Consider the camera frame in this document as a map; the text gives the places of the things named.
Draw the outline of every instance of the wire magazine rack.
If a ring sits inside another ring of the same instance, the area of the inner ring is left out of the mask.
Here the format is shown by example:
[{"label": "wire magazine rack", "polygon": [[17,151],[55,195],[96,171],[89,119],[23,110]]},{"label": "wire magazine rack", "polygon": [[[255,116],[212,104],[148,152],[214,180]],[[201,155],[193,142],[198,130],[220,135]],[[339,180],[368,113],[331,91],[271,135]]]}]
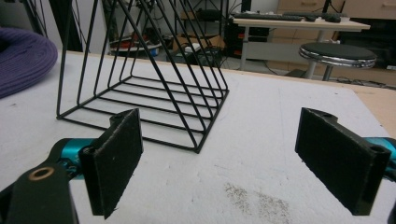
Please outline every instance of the wire magazine rack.
[{"label": "wire magazine rack", "polygon": [[[185,21],[179,17],[181,10],[188,15],[187,24],[190,25],[189,30],[192,30],[193,35],[203,37],[199,43],[201,49],[204,49],[204,45],[211,47],[200,24],[192,25],[196,15],[193,13],[191,18],[187,13],[193,11],[190,1],[179,0],[176,4],[176,1],[169,0],[166,4],[169,4],[175,14],[175,24],[181,30],[178,36],[185,36],[188,43],[192,44],[191,33],[187,32]],[[151,15],[154,7],[161,11],[161,17],[175,40],[174,44],[177,44],[179,49],[183,49],[184,46],[177,39],[175,27],[171,26],[172,21],[165,15],[163,0],[140,0],[137,15],[130,13],[131,8],[135,6],[134,1],[126,3],[113,0],[110,14],[106,17],[106,36],[99,37],[104,40],[103,50],[100,55],[92,55],[90,44],[98,5],[100,5],[98,0],[94,0],[88,32],[84,33],[81,28],[78,30],[81,36],[83,34],[86,36],[83,38],[85,48],[82,56],[79,55],[79,60],[72,62],[70,60],[76,54],[67,52],[67,44],[70,41],[68,34],[70,27],[74,27],[70,24],[79,24],[79,22],[75,21],[76,16],[72,15],[73,2],[69,1],[56,109],[57,119],[105,130],[108,126],[108,118],[112,115],[139,108],[144,140],[199,153],[229,93],[219,63],[211,60],[215,58],[212,50],[198,58],[199,52],[192,49],[192,55],[198,65],[176,63],[160,34],[157,21]],[[118,17],[121,14],[123,22],[118,41],[114,41],[111,46],[113,54],[109,56],[106,54],[110,36],[108,26],[116,16],[116,12]],[[127,27],[133,29],[130,34],[126,34]],[[169,63],[156,62],[150,53],[151,49],[143,33],[147,27],[152,27]],[[121,47],[121,43],[125,41],[127,43],[130,41],[127,49]],[[136,58],[138,54],[133,54],[136,48],[146,52],[147,61]],[[179,54],[185,61],[188,60],[184,50]],[[72,76],[78,77],[76,81],[70,79]]]}]

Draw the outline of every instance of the white tabletop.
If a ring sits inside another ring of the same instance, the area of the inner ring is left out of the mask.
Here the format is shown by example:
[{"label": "white tabletop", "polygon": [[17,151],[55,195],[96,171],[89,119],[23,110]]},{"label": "white tabletop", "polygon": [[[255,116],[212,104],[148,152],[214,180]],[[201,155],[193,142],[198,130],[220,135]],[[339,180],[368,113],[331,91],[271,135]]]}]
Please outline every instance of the white tabletop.
[{"label": "white tabletop", "polygon": [[284,28],[301,30],[327,30],[327,31],[349,31],[359,32],[370,29],[370,25],[355,21],[328,22],[325,20],[311,21],[268,21],[268,20],[247,20],[233,19],[233,23],[239,26]]},{"label": "white tabletop", "polygon": [[[69,55],[66,66],[81,61]],[[150,67],[138,62],[136,69]],[[46,159],[59,139],[101,134],[56,120],[59,69],[57,63],[37,85],[0,100],[0,189]],[[78,72],[67,75],[78,78]],[[134,176],[107,221],[92,216],[84,181],[71,181],[80,223],[386,222],[396,199],[394,183],[382,181],[370,216],[353,217],[294,152],[303,106],[334,114],[360,136],[388,136],[353,91],[224,75],[231,91],[201,153],[145,142]]]}]

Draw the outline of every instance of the keyboard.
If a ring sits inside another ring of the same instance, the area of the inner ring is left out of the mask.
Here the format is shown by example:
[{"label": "keyboard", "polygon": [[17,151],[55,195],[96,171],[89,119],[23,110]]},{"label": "keyboard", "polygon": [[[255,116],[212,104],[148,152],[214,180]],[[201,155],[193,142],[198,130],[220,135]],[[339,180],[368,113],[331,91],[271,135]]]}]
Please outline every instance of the keyboard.
[{"label": "keyboard", "polygon": [[297,17],[321,17],[323,19],[328,17],[347,17],[346,13],[338,12],[284,12],[284,16],[297,16]]},{"label": "keyboard", "polygon": [[239,13],[233,16],[236,19],[249,19],[249,20],[265,20],[265,21],[301,21],[303,18],[299,16],[289,15],[262,15],[262,14],[248,14]]}]

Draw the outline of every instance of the round stool seat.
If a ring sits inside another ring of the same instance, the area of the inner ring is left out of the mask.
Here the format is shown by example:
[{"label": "round stool seat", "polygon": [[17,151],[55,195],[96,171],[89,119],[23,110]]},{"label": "round stool seat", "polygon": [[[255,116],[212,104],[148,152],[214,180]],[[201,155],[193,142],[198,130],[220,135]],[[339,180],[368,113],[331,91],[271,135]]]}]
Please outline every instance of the round stool seat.
[{"label": "round stool seat", "polygon": [[356,68],[373,67],[376,59],[376,55],[368,49],[331,43],[303,44],[299,53],[317,63]]}]

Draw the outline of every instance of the purple cushion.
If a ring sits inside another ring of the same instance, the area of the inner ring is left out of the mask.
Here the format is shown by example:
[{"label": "purple cushion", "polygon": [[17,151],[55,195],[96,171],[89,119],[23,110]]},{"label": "purple cushion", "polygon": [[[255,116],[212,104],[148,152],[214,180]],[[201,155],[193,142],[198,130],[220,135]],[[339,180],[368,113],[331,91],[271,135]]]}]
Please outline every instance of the purple cushion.
[{"label": "purple cushion", "polygon": [[0,98],[35,85],[58,59],[55,45],[30,31],[0,28],[0,42]]}]

